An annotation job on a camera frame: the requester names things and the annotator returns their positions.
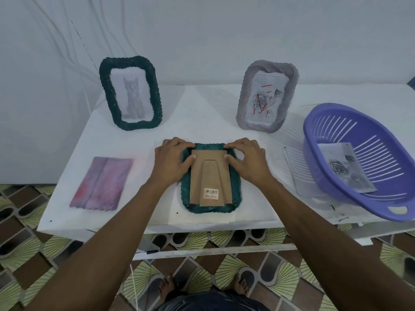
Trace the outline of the person's right hand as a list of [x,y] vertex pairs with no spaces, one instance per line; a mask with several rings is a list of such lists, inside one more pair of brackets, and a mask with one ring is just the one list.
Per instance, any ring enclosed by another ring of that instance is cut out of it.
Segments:
[[272,190],[277,184],[277,180],[273,177],[267,160],[262,160],[259,156],[258,142],[255,140],[255,146],[238,146],[234,142],[224,145],[225,149],[234,149],[241,151],[244,155],[241,161],[240,176],[246,181],[252,183],[262,192]]

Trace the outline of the person's left hand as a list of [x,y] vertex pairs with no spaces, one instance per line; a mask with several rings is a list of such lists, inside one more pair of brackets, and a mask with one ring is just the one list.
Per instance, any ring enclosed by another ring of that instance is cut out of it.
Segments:
[[194,143],[188,141],[178,146],[168,146],[169,140],[163,141],[162,157],[155,157],[154,167],[147,181],[152,186],[163,190],[181,180],[185,174],[182,172],[182,163],[185,160],[183,152],[195,147]]

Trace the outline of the green frame with cardboard back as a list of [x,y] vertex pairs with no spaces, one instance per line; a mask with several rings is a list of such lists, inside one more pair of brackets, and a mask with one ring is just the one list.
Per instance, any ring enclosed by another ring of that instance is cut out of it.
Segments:
[[225,155],[236,157],[222,143],[196,143],[183,151],[183,160],[191,155],[195,162],[181,179],[181,200],[193,214],[231,213],[242,201],[241,178]]

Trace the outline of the person's left forearm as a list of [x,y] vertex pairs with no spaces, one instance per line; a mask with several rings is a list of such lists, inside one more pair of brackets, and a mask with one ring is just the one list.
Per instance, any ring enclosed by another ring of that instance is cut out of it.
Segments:
[[175,182],[149,179],[142,185],[58,268],[25,311],[108,311],[162,194]]

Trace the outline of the person's right forearm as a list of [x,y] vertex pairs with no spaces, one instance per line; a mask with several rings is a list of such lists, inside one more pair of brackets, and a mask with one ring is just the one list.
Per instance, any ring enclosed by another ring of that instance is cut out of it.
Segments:
[[379,258],[289,193],[253,180],[338,311],[415,311],[415,291]]

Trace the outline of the clear plastic sheet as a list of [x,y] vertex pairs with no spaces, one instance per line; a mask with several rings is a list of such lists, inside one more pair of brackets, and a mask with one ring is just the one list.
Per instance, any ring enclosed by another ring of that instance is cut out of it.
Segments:
[[326,193],[319,188],[305,161],[304,153],[298,149],[284,147],[283,154],[293,177],[297,194],[303,198],[321,198]]

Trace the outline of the purple plastic basket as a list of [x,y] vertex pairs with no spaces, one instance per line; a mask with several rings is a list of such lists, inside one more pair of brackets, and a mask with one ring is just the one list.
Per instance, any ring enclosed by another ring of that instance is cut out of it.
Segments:
[[331,198],[389,221],[415,219],[415,160],[385,126],[345,105],[317,105],[303,123],[310,172]]

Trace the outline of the loose rose picture print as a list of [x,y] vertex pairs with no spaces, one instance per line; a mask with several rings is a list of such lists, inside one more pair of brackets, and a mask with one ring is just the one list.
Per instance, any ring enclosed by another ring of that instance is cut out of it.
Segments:
[[377,191],[360,165],[351,143],[320,143],[318,146],[329,168],[345,185],[361,194]]

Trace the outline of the white table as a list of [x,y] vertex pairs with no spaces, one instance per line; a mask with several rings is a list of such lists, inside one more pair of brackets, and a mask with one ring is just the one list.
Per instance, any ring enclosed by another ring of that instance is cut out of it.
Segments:
[[[154,148],[166,138],[179,136],[198,143],[227,143],[247,137],[265,147],[269,166],[276,178],[294,195],[297,191],[283,154],[284,147],[302,150],[303,121],[318,104],[335,102],[352,107],[386,126],[415,158],[415,91],[406,84],[303,85],[295,90],[283,127],[274,134],[242,130],[235,120],[240,86],[197,85],[160,87],[163,123],[151,130],[123,131],[112,122],[104,92],[97,101],[39,222],[38,230],[86,242],[146,182],[154,161]],[[95,156],[133,158],[116,211],[70,208],[77,188]],[[180,186],[167,189],[149,220],[145,234],[173,238],[189,233],[176,244],[179,250],[161,251],[144,239],[134,260],[219,255],[243,252],[294,250],[294,245],[276,243],[270,228],[283,224],[261,192],[242,180],[242,203],[229,214],[192,214],[180,198]]]

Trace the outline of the person's right foot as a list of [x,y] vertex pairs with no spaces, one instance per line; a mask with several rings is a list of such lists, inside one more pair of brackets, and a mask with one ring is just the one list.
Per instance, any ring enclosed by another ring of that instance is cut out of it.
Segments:
[[234,291],[240,296],[246,297],[249,292],[249,287],[246,281],[236,274],[231,282],[230,290]]

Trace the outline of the person's foot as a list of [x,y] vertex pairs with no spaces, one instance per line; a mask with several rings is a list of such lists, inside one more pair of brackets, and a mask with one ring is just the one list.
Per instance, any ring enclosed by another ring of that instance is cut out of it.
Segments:
[[246,297],[249,292],[249,287],[246,281],[236,274],[231,282],[230,290],[234,291],[240,296]]
[[160,303],[164,303],[169,293],[175,291],[175,288],[174,277],[172,274],[168,274],[167,277],[163,278],[158,288]]

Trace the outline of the person's left foot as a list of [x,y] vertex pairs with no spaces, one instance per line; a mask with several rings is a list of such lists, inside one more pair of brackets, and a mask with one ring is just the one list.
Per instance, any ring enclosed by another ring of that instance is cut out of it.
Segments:
[[163,278],[158,288],[160,303],[164,303],[169,293],[175,291],[175,288],[174,277],[172,274],[168,274],[167,277]]

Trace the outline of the person's dark shorts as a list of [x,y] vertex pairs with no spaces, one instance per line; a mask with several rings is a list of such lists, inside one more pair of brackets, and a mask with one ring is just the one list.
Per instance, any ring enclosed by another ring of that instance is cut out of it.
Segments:
[[188,294],[169,293],[154,311],[271,311],[261,302],[238,294],[233,289]]

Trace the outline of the grey frame with rose picture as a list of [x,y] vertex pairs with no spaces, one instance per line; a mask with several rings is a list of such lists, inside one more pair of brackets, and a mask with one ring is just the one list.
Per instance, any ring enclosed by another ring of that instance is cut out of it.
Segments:
[[268,134],[279,130],[286,119],[298,79],[298,69],[291,63],[253,62],[243,77],[236,114],[238,126]]

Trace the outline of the green frame with cat picture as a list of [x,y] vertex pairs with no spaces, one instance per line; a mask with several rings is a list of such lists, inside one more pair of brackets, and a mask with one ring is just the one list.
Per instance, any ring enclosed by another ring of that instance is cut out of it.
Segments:
[[106,57],[99,68],[114,124],[126,131],[153,129],[163,119],[155,68],[145,57]]

